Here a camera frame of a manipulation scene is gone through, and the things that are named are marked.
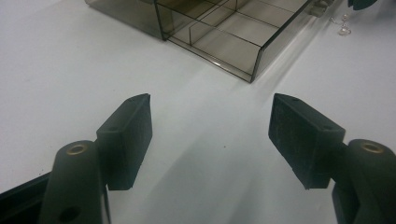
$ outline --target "clear plastic box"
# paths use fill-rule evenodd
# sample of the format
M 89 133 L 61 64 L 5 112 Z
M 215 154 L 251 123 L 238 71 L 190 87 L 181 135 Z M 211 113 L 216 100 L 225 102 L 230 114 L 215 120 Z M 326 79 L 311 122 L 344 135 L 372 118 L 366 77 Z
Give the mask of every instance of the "clear plastic box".
M 86 0 L 252 82 L 310 19 L 306 0 Z

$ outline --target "plastic organizer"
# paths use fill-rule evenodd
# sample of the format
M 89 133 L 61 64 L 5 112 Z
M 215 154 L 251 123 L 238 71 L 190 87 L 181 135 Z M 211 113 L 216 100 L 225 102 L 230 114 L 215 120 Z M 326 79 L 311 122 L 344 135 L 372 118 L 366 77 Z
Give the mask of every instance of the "plastic organizer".
M 308 22 L 311 0 L 86 0 L 252 82 Z

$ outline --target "metal ring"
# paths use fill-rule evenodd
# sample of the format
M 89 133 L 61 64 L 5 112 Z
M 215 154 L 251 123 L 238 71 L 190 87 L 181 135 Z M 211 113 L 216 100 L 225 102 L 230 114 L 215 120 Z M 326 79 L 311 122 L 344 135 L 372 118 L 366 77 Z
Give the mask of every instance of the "metal ring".
M 362 143 L 361 147 L 364 150 L 369 151 L 369 152 L 373 152 L 373 153 L 378 153 L 379 154 L 379 153 L 383 153 L 384 152 L 384 148 L 382 148 L 382 147 L 380 147 L 378 145 L 372 144 L 372 143 Z
M 87 148 L 88 148 L 87 145 L 78 144 L 78 145 L 74 145 L 74 146 L 68 148 L 66 150 L 66 153 L 67 153 L 67 155 L 75 156 L 80 153 L 83 153 L 85 150 L 87 150 Z

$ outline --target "small object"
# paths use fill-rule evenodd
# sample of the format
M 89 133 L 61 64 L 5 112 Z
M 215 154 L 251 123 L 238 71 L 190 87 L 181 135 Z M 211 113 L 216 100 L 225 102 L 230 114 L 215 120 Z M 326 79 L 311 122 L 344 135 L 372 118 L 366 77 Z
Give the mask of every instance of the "small object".
M 324 8 L 324 7 L 312 6 L 311 9 L 309 10 L 309 15 L 320 18 L 323 16 L 325 11 L 326 11 L 326 8 Z
M 334 3 L 334 0 L 323 0 L 327 3 L 328 6 L 331 6 Z
M 316 7 L 323 7 L 325 10 L 329 6 L 329 4 L 327 2 L 325 2 L 325 1 L 317 1 L 314 5 Z
M 352 33 L 352 31 L 349 29 L 349 27 L 343 25 L 341 26 L 340 31 L 338 31 L 339 35 L 350 35 Z
M 333 17 L 330 18 L 330 21 L 332 23 L 335 23 L 337 25 L 341 25 L 341 29 L 338 31 L 339 35 L 350 35 L 352 33 L 352 31 L 350 30 L 349 27 L 347 27 L 346 23 L 349 20 L 349 15 L 344 14 L 341 21 L 336 21 Z

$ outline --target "white table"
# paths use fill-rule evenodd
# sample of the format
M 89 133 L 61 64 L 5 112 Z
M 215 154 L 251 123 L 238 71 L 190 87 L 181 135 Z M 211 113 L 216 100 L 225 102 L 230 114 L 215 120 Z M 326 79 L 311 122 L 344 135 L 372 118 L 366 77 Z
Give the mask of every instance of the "white table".
M 344 127 L 346 143 L 396 149 L 396 3 L 346 4 L 334 17 L 350 14 L 350 36 L 315 21 L 295 60 L 247 84 L 82 0 L 0 0 L 0 192 L 147 92 L 154 135 L 134 188 L 109 194 L 114 223 L 336 223 L 332 187 L 305 191 L 267 129 L 281 92 Z

